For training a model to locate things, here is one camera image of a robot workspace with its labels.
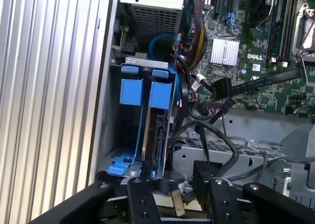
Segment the heatsink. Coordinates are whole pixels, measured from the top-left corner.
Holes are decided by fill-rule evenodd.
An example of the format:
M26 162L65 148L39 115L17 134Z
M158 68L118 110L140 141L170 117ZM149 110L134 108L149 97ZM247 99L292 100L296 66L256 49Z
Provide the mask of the heatsink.
M214 38L210 63L235 66L240 41L234 38Z

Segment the yellow wire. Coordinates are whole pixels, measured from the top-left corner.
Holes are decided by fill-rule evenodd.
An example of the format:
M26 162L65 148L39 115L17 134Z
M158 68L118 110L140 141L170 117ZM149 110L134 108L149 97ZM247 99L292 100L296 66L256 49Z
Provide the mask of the yellow wire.
M197 66L197 61L200 58L202 54L202 47L204 45L204 28L203 28L204 22L203 20L201 21L201 32L200 32L200 38L199 38L199 43L198 43L198 48L195 56L195 60L193 61L191 67L189 70L194 69Z

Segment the silver side panel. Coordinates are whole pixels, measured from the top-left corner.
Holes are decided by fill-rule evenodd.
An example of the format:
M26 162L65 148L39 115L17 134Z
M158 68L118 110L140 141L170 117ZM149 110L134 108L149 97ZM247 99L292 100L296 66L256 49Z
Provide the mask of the silver side panel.
M0 224L86 186L108 10L109 0L0 0Z

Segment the dell logo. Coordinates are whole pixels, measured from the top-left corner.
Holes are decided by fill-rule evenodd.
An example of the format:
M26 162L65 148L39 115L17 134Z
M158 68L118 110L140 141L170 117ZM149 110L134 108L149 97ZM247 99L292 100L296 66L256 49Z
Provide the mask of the dell logo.
M248 59L255 59L255 60L263 61L262 56L261 55L257 55L257 54L250 54L250 53L248 53L247 54L247 58Z

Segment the power supply vent grille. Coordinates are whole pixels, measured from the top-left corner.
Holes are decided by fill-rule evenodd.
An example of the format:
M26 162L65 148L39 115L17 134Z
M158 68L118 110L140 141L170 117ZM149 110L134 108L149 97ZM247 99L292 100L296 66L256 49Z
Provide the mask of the power supply vent grille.
M181 11L131 5L133 16L137 22L138 33L141 40L151 39L161 33L177 34ZM173 40L165 38L164 41L172 44Z

